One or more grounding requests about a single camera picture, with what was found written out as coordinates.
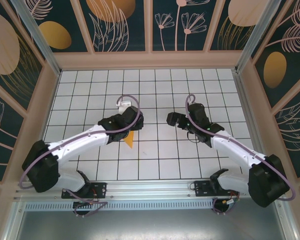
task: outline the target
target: purple cable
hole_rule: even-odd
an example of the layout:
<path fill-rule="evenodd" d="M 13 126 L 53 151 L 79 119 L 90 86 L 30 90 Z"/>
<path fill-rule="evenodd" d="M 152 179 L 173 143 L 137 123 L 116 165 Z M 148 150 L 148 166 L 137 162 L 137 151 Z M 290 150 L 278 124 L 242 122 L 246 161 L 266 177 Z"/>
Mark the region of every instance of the purple cable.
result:
<path fill-rule="evenodd" d="M 245 147 L 243 144 L 241 144 L 240 142 L 238 141 L 235 141 L 233 138 L 227 138 L 226 136 L 223 136 L 223 135 L 220 135 L 220 134 L 217 134 L 217 133 L 213 133 L 213 132 L 209 132 L 199 126 L 197 126 L 195 124 L 195 122 L 191 119 L 191 116 L 189 115 L 189 110 L 188 110 L 188 101 L 190 99 L 190 97 L 193 97 L 193 100 L 191 103 L 194 103 L 195 101 L 195 95 L 194 94 L 189 94 L 187 97 L 186 97 L 186 100 L 185 100 L 185 110 L 186 110 L 186 116 L 188 117 L 188 119 L 190 120 L 191 124 L 193 124 L 194 127 L 196 127 L 198 130 L 206 133 L 206 134 L 209 134 L 209 135 L 212 135 L 212 136 L 215 136 L 215 137 L 218 137 L 218 138 L 222 138 L 222 139 L 225 139 L 225 140 L 228 140 L 228 141 L 231 141 L 233 142 L 234 144 L 238 145 L 240 148 L 242 148 L 243 150 L 245 150 L 246 152 L 248 152 L 250 155 L 254 156 L 255 154 L 250 151 L 247 147 Z M 295 189 L 294 187 L 292 186 L 292 184 L 287 180 L 287 178 L 281 174 L 276 168 L 272 167 L 268 162 L 266 162 L 265 160 L 263 160 L 261 157 L 255 155 L 255 158 L 259 161 L 261 161 L 262 163 L 264 163 L 266 166 L 268 166 L 273 172 L 275 172 L 280 178 L 282 178 L 284 180 L 284 182 L 290 187 L 291 191 L 292 191 L 292 196 L 290 198 L 278 198 L 278 200 L 281 200 L 281 201 L 292 201 L 293 199 L 295 199 L 296 197 L 296 192 L 295 192 Z"/>
<path fill-rule="evenodd" d="M 86 134 L 83 134 L 83 135 L 80 135 L 80 136 L 77 136 L 77 137 L 75 137 L 75 138 L 73 138 L 73 139 L 70 139 L 70 140 L 68 140 L 68 141 L 66 141 L 66 142 L 64 142 L 64 143 L 62 143 L 62 144 L 60 144 L 60 145 L 58 145 L 58 146 L 56 146 L 56 147 L 54 147 L 53 149 L 51 149 L 51 150 L 49 150 L 49 151 L 47 151 L 47 152 L 45 152 L 44 154 L 42 154 L 42 155 L 40 155 L 40 156 L 38 156 L 28 167 L 27 167 L 27 169 L 23 172 L 23 174 L 22 174 L 22 176 L 21 176 L 21 178 L 20 178 L 20 180 L 19 180 L 19 187 L 21 188 L 21 189 L 29 189 L 29 188 L 32 188 L 33 186 L 31 185 L 31 186 L 23 186 L 22 185 L 22 182 L 23 182 L 23 180 L 24 180 L 24 178 L 25 178 L 25 176 L 27 175 L 27 173 L 30 171 L 30 169 L 38 162 L 38 161 L 40 161 L 41 159 L 43 159 L 45 156 L 47 156 L 47 155 L 49 155 L 50 153 L 52 153 L 52 152 L 54 152 L 55 150 L 58 150 L 59 148 L 61 148 L 61 147 L 64 147 L 64 146 L 66 146 L 66 145 L 68 145 L 69 143 L 72 143 L 72 142 L 74 142 L 74 141 L 76 141 L 76 140 L 78 140 L 78 139 L 81 139 L 81 138 L 84 138 L 84 137 L 86 137 L 86 136 L 89 136 L 89 135 L 93 135 L 93 134 L 116 134 L 116 133 L 120 133 L 120 132 L 124 132 L 124 131 L 126 131 L 126 130 L 128 130 L 129 128 L 131 128 L 137 121 L 138 121 L 138 119 L 139 119 L 139 116 L 140 116 L 140 114 L 141 114 L 141 111 L 140 111 L 140 103 L 139 103 L 139 101 L 134 97 L 134 96 L 131 96 L 131 95 L 122 95 L 121 97 L 119 97 L 118 98 L 118 100 L 116 101 L 116 103 L 119 103 L 120 102 L 120 100 L 123 98 L 123 97 L 130 97 L 130 98 L 132 98 L 135 102 L 136 102 L 136 104 L 137 104 L 137 107 L 138 107 L 138 112 L 137 112 L 137 115 L 136 115 L 136 118 L 134 119 L 134 121 L 129 125 L 129 126 L 126 126 L 126 127 L 124 127 L 124 128 L 122 128 L 122 129 L 119 129 L 119 130 L 99 130 L 99 131 L 92 131 L 92 132 L 90 132 L 90 133 L 86 133 Z M 73 196 L 74 198 L 76 198 L 76 199 L 78 199 L 78 200 L 80 200 L 80 201 L 82 201 L 82 202 L 86 202 L 86 203 L 90 203 L 90 204 L 102 204 L 102 206 L 100 206 L 98 209 L 96 209 L 96 210 L 94 210 L 94 211 L 91 211 L 91 214 L 90 213 L 87 213 L 85 216 L 89 216 L 89 215 L 92 215 L 92 214 L 94 214 L 94 213 L 96 213 L 100 208 L 102 208 L 102 207 L 104 207 L 106 204 L 107 204 L 107 202 L 97 202 L 97 201 L 88 201 L 88 200 L 85 200 L 85 199 L 83 199 L 83 198 L 80 198 L 79 196 L 77 196 L 77 195 L 75 195 L 72 191 L 70 191 L 70 190 L 67 190 L 66 189 L 66 191 L 71 195 L 71 196 Z"/>

